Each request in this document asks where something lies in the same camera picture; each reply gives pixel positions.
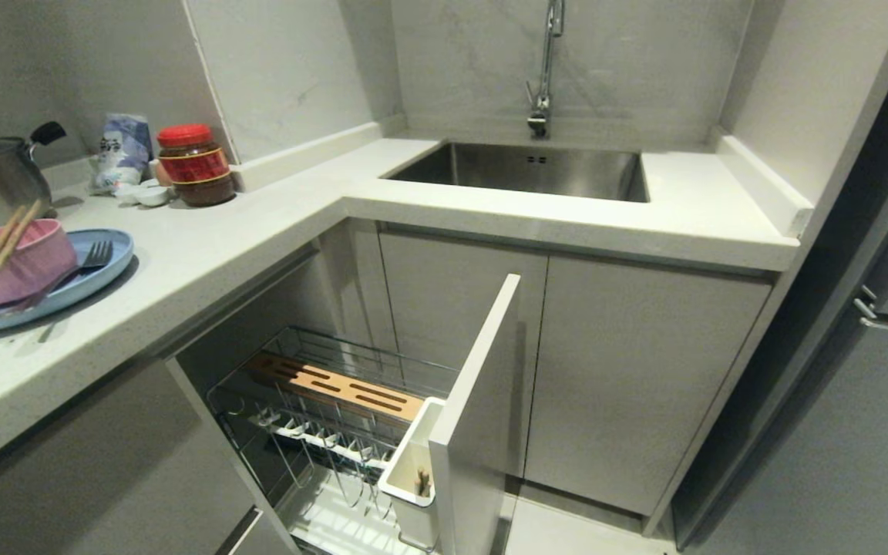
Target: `faucet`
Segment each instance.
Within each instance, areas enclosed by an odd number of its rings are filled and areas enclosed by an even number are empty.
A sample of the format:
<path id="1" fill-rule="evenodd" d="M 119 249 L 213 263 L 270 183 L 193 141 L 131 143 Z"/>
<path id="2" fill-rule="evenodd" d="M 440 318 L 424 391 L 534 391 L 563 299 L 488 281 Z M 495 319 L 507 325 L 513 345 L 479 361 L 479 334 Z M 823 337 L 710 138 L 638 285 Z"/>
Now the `faucet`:
<path id="1" fill-rule="evenodd" d="M 530 100 L 530 116 L 526 123 L 535 140 L 547 138 L 550 120 L 550 59 L 553 57 L 553 39 L 564 34 L 564 0 L 550 0 L 547 4 L 547 34 L 543 36 L 543 70 L 540 71 L 540 90 L 533 94 L 526 82 L 526 97 Z"/>

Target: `kitchen counter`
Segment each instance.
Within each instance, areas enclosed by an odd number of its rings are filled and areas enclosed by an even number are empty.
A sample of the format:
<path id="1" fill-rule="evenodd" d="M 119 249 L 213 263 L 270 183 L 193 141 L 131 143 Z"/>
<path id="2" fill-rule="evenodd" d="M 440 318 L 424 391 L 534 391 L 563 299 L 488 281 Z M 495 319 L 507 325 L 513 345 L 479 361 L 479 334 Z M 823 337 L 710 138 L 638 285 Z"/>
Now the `kitchen counter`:
<path id="1" fill-rule="evenodd" d="M 138 265 L 61 318 L 0 333 L 0 448 L 346 217 L 765 271 L 799 246 L 711 154 L 644 154 L 646 204 L 378 179 L 436 144 L 384 138 L 203 210 L 57 190 L 64 228 L 130 232 Z"/>

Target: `stainless steel sink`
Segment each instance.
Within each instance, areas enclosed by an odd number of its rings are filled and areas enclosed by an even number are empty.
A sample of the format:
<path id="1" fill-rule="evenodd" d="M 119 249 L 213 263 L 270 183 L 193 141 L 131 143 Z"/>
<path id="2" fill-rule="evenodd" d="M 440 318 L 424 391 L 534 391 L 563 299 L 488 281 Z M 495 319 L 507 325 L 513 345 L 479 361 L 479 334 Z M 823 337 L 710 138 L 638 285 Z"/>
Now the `stainless steel sink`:
<path id="1" fill-rule="evenodd" d="M 449 142 L 383 179 L 648 203 L 634 152 Z"/>

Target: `plastic bag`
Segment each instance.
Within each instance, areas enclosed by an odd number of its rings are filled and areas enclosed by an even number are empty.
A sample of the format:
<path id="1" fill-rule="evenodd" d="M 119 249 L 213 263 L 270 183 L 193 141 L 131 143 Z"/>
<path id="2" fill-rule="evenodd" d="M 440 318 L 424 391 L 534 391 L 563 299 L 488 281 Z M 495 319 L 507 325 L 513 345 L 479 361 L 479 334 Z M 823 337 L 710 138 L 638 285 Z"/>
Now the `plastic bag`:
<path id="1" fill-rule="evenodd" d="M 152 157 L 146 117 L 109 113 L 99 142 L 98 175 L 88 183 L 88 193 L 113 194 L 139 185 Z"/>

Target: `oval plate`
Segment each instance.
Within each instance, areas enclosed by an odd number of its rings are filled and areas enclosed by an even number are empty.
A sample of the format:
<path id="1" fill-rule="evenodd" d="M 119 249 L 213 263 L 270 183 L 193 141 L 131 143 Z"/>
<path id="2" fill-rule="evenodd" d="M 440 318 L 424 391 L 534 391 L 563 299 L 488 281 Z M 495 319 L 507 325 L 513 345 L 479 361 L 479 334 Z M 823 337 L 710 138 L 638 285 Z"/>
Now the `oval plate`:
<path id="1" fill-rule="evenodd" d="M 39 305 L 26 312 L 5 314 L 11 306 L 21 301 L 0 305 L 0 330 L 32 322 L 95 294 L 99 289 L 114 281 L 114 278 L 118 278 L 119 274 L 126 270 L 128 264 L 133 260 L 133 237 L 124 231 L 81 229 L 68 232 L 67 236 L 71 240 L 71 245 L 74 246 L 74 252 L 77 253 L 78 264 L 84 262 L 85 257 L 88 256 L 88 250 L 96 241 L 112 241 L 112 260 L 106 266 L 70 278 L 66 284 L 46 295 Z"/>

